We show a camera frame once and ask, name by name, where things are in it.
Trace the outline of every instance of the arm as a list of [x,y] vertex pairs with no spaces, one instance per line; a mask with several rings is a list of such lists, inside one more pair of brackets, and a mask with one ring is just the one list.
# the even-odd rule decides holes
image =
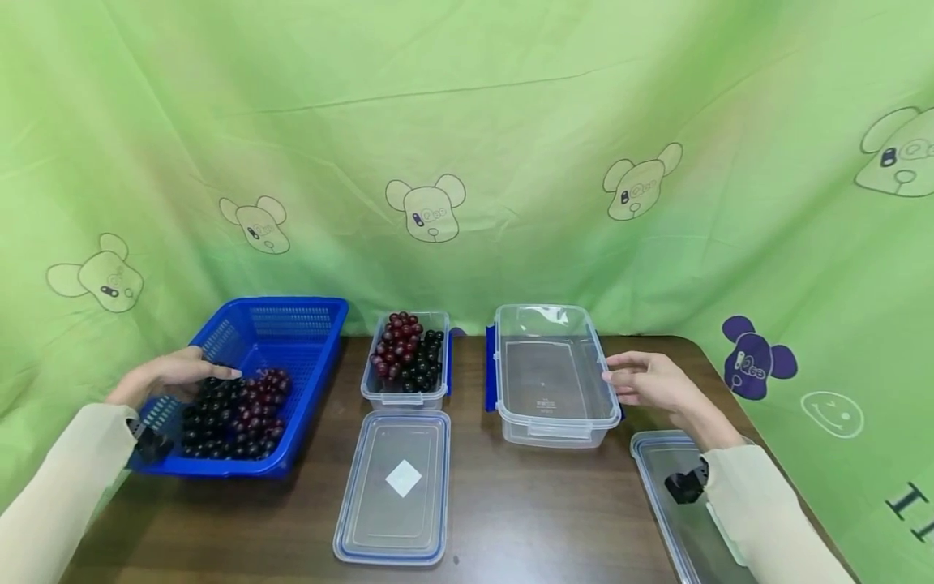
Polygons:
[[101,496],[126,466],[136,441],[127,406],[84,406],[20,495],[0,516],[4,580],[58,582]]
[[206,377],[240,372],[202,361],[198,347],[163,355],[128,373],[104,404],[84,406],[20,495],[0,516],[0,571],[10,584],[62,577],[101,497],[126,466],[136,409],[163,393],[184,397]]
[[749,446],[671,359],[629,351],[603,379],[626,406],[652,406],[690,434],[707,461],[707,499],[759,584],[853,584],[765,450]]
[[713,404],[685,419],[710,467],[707,499],[756,582],[853,584],[765,450],[747,445]]

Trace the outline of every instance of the wooden table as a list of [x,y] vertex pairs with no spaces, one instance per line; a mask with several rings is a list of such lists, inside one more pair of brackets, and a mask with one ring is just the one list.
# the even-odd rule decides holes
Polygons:
[[[670,584],[676,582],[629,444],[668,427],[627,410],[599,449],[530,449],[485,413],[484,339],[457,338],[448,543],[430,570],[346,565],[332,538],[363,416],[369,339],[344,339],[333,382],[284,481],[131,476],[91,528],[68,584]],[[606,337],[606,354],[665,352],[759,440],[701,350],[671,337]]]

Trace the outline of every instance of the black tracker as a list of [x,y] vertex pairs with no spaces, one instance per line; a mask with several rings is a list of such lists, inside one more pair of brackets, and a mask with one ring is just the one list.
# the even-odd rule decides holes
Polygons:
[[710,468],[707,461],[700,459],[700,466],[688,473],[674,473],[665,479],[665,488],[678,505],[695,503],[703,495],[707,486]]
[[159,434],[139,420],[127,420],[126,425],[130,429],[130,434],[136,439],[134,450],[139,452],[146,464],[161,461],[175,446],[171,438]]

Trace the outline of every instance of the purple mouse print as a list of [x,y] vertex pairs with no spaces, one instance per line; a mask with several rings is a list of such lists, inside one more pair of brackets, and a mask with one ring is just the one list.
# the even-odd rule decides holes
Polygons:
[[785,345],[770,345],[744,316],[726,319],[723,334],[736,344],[724,363],[723,380],[747,400],[765,398],[769,376],[791,379],[798,373],[794,353]]

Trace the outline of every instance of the green fabric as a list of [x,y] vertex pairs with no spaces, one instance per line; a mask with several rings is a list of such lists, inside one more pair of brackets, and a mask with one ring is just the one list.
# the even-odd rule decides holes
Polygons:
[[[886,501],[934,500],[932,18],[0,3],[0,502],[80,405],[237,296],[343,296],[347,334],[396,306],[479,334],[498,305],[573,303],[603,334],[690,338],[727,379],[743,315],[796,365],[743,406],[849,563],[930,581],[911,530],[934,505]],[[843,405],[854,428],[818,417]]]

